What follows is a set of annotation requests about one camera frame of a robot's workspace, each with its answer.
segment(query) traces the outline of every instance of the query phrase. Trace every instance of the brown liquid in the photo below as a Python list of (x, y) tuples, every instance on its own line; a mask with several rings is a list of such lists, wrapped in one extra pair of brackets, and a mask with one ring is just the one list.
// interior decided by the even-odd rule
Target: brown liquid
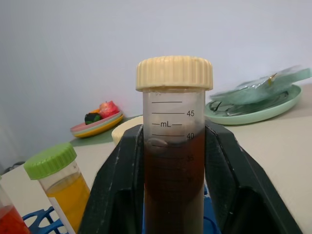
[(145, 142), (145, 233), (202, 234), (204, 131), (163, 147)]

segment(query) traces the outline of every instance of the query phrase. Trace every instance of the white label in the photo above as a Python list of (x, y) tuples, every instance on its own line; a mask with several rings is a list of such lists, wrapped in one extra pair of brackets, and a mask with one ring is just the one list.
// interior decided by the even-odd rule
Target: white label
[(66, 218), (63, 210), (61, 209), (61, 207), (59, 206), (58, 201), (55, 199), (55, 197), (48, 197), (54, 210), (56, 211), (56, 213), (58, 214), (60, 220), (62, 221), (64, 227), (67, 229), (68, 234), (76, 234), (74, 229), (72, 228), (72, 226), (70, 225), (68, 219)]

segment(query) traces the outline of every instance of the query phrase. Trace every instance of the beige cap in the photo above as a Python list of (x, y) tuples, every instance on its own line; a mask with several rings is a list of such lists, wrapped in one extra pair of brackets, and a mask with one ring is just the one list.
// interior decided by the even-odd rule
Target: beige cap
[(136, 67), (136, 90), (153, 87), (196, 87), (213, 89), (213, 69), (209, 61), (194, 56), (149, 58)]
[(131, 120), (128, 120), (119, 125), (118, 127), (116, 127), (112, 131), (113, 142), (115, 143), (115, 145), (118, 145), (125, 131), (139, 124), (143, 124), (143, 116), (139, 116)]

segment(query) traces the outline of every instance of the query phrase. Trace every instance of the pink plate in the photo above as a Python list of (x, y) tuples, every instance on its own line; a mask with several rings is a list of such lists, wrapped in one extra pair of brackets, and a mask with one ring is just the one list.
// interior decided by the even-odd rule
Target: pink plate
[(110, 120), (110, 119), (112, 119), (112, 118), (114, 118), (114, 117), (116, 117), (116, 116), (118, 116), (120, 114), (121, 114), (121, 112), (119, 111), (118, 113), (116, 113), (116, 114), (114, 114), (112, 116), (109, 116), (107, 118), (101, 119), (101, 120), (99, 120), (97, 122), (94, 122), (94, 123), (90, 123), (88, 125), (86, 125), (85, 123), (78, 124), (78, 125), (72, 127), (70, 129), (70, 131), (71, 132), (78, 132), (78, 131), (86, 130), (86, 129), (91, 128), (91, 127), (95, 127), (95, 126), (97, 126), (99, 124), (102, 124), (102, 123), (104, 123), (104, 122), (106, 122), (106, 121), (108, 121), (108, 120)]

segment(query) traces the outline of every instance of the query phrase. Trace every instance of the green screw cap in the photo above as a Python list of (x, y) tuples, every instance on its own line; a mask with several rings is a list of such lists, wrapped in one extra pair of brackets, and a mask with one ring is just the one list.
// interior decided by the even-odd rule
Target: green screw cap
[(46, 149), (27, 160), (24, 169), (30, 179), (42, 179), (68, 166), (77, 154), (70, 143)]

